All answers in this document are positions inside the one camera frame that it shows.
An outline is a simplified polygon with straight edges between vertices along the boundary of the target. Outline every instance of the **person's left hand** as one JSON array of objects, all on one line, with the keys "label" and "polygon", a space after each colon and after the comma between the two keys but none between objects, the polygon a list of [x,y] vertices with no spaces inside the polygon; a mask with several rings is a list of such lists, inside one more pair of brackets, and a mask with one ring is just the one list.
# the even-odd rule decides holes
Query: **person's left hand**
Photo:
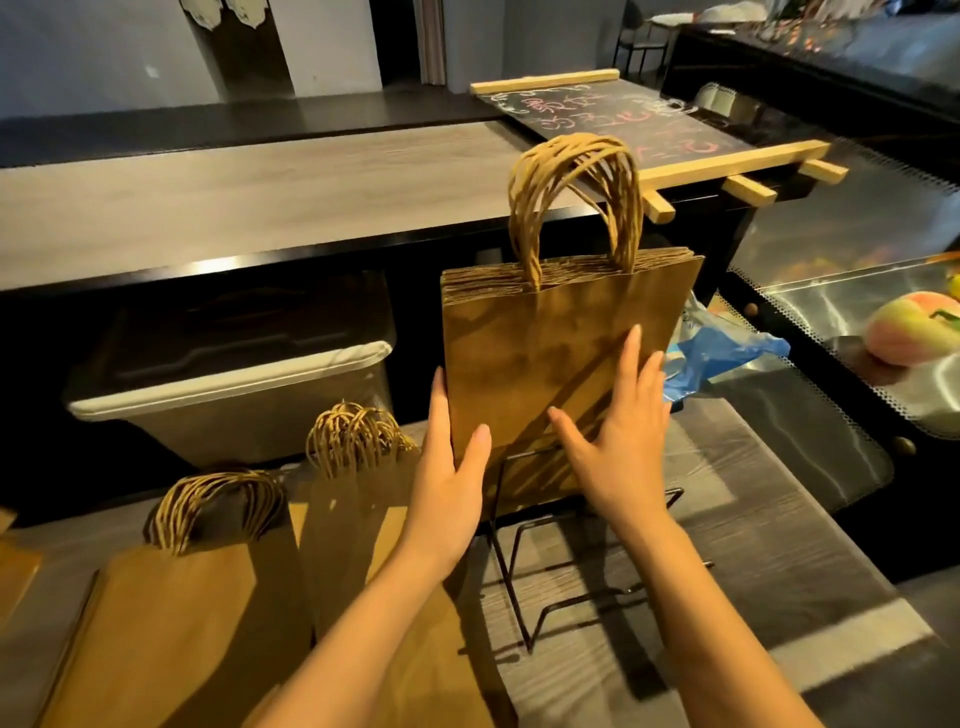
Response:
[{"label": "person's left hand", "polygon": [[490,458],[490,428],[474,430],[460,470],[453,467],[450,410],[444,370],[433,377],[423,454],[417,465],[398,552],[440,582],[469,546],[483,508],[483,473]]}]

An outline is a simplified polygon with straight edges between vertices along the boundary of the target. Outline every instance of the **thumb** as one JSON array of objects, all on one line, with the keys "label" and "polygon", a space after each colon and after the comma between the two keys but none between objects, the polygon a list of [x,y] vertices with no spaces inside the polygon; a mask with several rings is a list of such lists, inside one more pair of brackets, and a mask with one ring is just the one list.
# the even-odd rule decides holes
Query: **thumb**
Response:
[{"label": "thumb", "polygon": [[570,419],[568,414],[557,407],[550,407],[547,409],[546,414],[547,417],[550,418],[550,423],[553,425],[553,428],[557,431],[557,437],[560,438],[560,442],[563,444],[567,456],[579,458],[589,447],[590,443],[584,438],[576,423]]},{"label": "thumb", "polygon": [[480,425],[470,436],[467,443],[467,450],[464,452],[464,459],[460,463],[460,470],[457,471],[470,479],[475,479],[477,483],[483,481],[483,471],[487,469],[487,461],[490,460],[490,450],[492,438],[490,428],[486,425]]}]

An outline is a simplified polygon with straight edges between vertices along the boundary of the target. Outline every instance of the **chalkboard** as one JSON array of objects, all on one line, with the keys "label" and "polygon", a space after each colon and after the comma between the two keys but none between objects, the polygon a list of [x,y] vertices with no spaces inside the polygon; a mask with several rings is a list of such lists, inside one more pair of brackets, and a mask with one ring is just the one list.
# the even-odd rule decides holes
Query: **chalkboard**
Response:
[{"label": "chalkboard", "polygon": [[634,150],[641,167],[754,148],[720,131],[728,123],[723,116],[623,80],[506,91],[479,98],[544,138],[574,132],[616,136]]}]

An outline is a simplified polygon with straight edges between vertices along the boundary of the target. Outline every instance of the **peach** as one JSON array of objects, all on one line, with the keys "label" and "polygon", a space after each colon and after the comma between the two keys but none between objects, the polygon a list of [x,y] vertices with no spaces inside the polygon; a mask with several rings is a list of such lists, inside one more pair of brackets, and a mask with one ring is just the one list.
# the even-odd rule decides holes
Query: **peach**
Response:
[{"label": "peach", "polygon": [[960,303],[932,291],[900,296],[870,317],[863,343],[877,359],[902,367],[960,352],[960,330],[945,318],[931,318],[940,310],[960,316]]}]

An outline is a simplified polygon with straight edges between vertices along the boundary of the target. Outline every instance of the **forearm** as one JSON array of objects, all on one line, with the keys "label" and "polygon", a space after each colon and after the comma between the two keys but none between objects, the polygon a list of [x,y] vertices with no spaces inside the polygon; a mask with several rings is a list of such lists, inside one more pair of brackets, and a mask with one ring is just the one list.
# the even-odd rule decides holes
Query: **forearm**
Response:
[{"label": "forearm", "polygon": [[395,552],[290,679],[257,728],[366,725],[403,635],[437,579]]},{"label": "forearm", "polygon": [[693,728],[822,728],[669,517],[617,535],[651,598]]}]

